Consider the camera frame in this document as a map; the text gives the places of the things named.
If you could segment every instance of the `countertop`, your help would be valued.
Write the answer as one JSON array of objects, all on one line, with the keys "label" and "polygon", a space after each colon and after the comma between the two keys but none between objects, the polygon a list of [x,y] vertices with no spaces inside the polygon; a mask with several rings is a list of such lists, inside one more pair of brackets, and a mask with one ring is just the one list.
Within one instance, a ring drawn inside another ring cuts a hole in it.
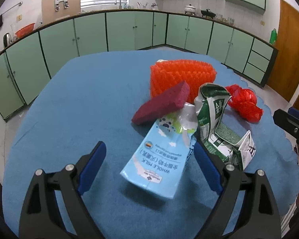
[{"label": "countertop", "polygon": [[83,13],[78,13],[74,16],[70,16],[70,17],[65,17],[65,18],[62,18],[60,20],[57,20],[57,21],[54,21],[52,23],[49,23],[49,24],[46,24],[46,25],[43,25],[43,26],[40,26],[38,28],[36,28],[35,30],[33,30],[32,32],[28,33],[27,35],[23,36],[22,38],[18,39],[17,41],[15,41],[14,43],[10,44],[8,47],[6,47],[5,49],[3,49],[2,51],[0,51],[0,55],[7,49],[9,48],[10,46],[14,45],[15,43],[19,42],[20,40],[40,31],[40,30],[43,30],[45,28],[48,28],[52,25],[55,25],[55,24],[58,24],[58,23],[61,23],[61,22],[64,22],[64,21],[67,21],[67,20],[70,20],[70,19],[75,19],[75,18],[78,18],[78,17],[83,17],[83,16],[87,16],[87,15],[93,15],[93,14],[98,14],[98,13],[106,13],[106,12],[119,12],[119,11],[145,11],[145,12],[160,12],[160,13],[167,13],[167,14],[174,14],[174,15],[182,15],[182,16],[189,16],[189,17],[195,17],[195,18],[200,18],[200,19],[204,19],[204,20],[207,20],[207,21],[212,21],[212,22],[215,22],[215,23],[219,23],[219,24],[222,24],[222,25],[226,25],[226,26],[229,26],[231,28],[234,28],[234,29],[237,29],[239,31],[242,31],[252,37],[255,37],[257,38],[258,40],[262,41],[263,43],[267,44],[268,46],[272,47],[272,48],[275,48],[272,44],[268,43],[267,41],[241,29],[241,28],[238,28],[238,27],[235,27],[235,26],[232,26],[232,25],[229,25],[227,23],[224,23],[224,22],[221,22],[221,21],[218,21],[218,20],[213,20],[213,19],[205,19],[205,18],[202,18],[200,16],[194,16],[194,15],[186,15],[184,13],[172,13],[172,12],[165,12],[165,11],[157,11],[157,10],[147,10],[147,9],[111,9],[111,10],[99,10],[99,11],[91,11],[91,12],[83,12]]}]

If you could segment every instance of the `wooden board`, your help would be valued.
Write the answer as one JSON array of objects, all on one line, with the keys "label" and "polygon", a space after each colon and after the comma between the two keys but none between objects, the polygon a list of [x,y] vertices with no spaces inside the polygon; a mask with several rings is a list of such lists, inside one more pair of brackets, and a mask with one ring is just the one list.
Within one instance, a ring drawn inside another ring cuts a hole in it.
[{"label": "wooden board", "polygon": [[299,84],[299,12],[284,0],[280,6],[279,52],[267,85],[290,101]]},{"label": "wooden board", "polygon": [[55,11],[55,0],[42,0],[42,22],[43,25],[49,24],[62,18],[74,16],[81,12],[81,0],[68,0],[69,8],[64,8],[60,2],[60,10]]}]

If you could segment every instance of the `blue tablecloth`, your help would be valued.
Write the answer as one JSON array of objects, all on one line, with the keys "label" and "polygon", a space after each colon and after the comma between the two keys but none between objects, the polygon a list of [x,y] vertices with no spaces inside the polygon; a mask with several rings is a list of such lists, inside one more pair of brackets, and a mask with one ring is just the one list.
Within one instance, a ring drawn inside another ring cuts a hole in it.
[{"label": "blue tablecloth", "polygon": [[[215,83],[247,87],[246,82],[215,59],[180,51],[105,52],[70,60],[35,100],[11,148],[2,202],[5,221],[16,234],[23,200],[35,170],[59,171],[90,153],[102,140],[107,146],[107,156],[83,200],[104,236],[107,239],[195,237],[217,195],[209,189],[194,157],[173,200],[157,199],[119,175],[150,128],[133,126],[130,120],[149,99],[149,67],[158,59],[209,62],[217,71]],[[264,109],[258,124],[242,120],[229,106],[223,121],[241,136],[251,130],[257,152],[246,171],[261,168],[266,172],[279,213],[283,215],[299,192],[297,157],[260,98],[258,106]],[[60,193],[57,199],[67,230],[75,233]],[[240,193],[227,232],[234,227],[242,199]]]}]

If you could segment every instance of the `orange mesh sponge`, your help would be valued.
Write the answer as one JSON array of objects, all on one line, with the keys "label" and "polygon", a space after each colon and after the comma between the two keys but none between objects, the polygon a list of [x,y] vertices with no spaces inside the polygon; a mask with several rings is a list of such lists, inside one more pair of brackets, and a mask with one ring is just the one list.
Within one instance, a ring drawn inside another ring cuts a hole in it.
[{"label": "orange mesh sponge", "polygon": [[156,62],[150,67],[150,95],[155,97],[185,80],[190,92],[187,102],[194,104],[199,87],[214,82],[217,72],[209,63],[196,60],[169,60]]}]

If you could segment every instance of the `floor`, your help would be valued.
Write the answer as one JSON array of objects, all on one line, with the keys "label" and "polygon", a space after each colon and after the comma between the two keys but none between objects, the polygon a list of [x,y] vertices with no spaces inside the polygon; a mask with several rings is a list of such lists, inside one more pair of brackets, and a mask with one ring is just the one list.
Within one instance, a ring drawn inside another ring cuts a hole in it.
[{"label": "floor", "polygon": [[[155,49],[174,50],[169,47],[160,47]],[[259,96],[264,100],[264,103],[270,108],[272,115],[277,109],[283,109],[286,111],[291,107],[291,105],[284,98],[282,98],[269,86],[265,86],[263,89],[261,89],[256,85],[254,85],[253,83],[247,81],[243,77],[241,77],[241,79],[246,81],[248,83],[248,86],[256,92],[257,96]],[[0,182],[1,183],[3,180],[4,167],[9,156],[11,144],[13,142],[15,134],[22,120],[24,119],[25,115],[29,110],[29,107],[30,106],[24,108],[14,117],[12,117],[7,123],[5,123],[0,116]],[[294,147],[296,144],[296,139],[291,135],[289,135],[288,133],[286,133],[286,137],[290,140],[290,142]]]}]

